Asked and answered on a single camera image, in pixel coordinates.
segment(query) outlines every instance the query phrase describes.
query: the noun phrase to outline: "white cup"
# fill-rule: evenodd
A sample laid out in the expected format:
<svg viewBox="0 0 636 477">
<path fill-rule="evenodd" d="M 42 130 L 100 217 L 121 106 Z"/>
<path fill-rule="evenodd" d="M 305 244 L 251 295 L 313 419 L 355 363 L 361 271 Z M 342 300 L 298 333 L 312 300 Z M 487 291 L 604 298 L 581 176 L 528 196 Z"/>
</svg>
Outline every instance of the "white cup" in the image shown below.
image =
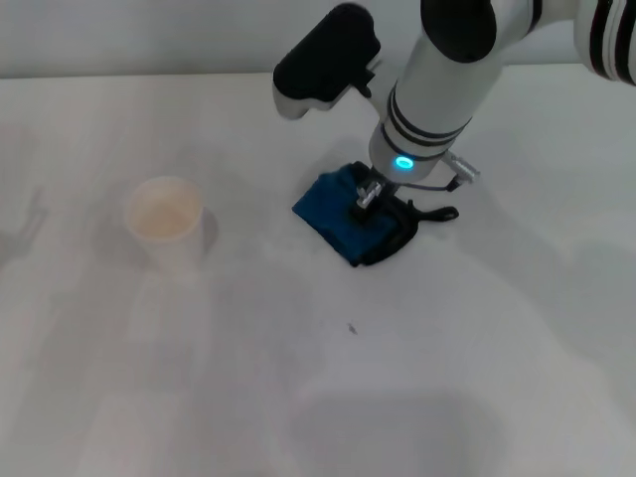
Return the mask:
<svg viewBox="0 0 636 477">
<path fill-rule="evenodd" d="M 124 219 L 160 269 L 181 274 L 196 271 L 203 262 L 203 208 L 196 184 L 178 177 L 157 177 L 134 191 Z"/>
</svg>

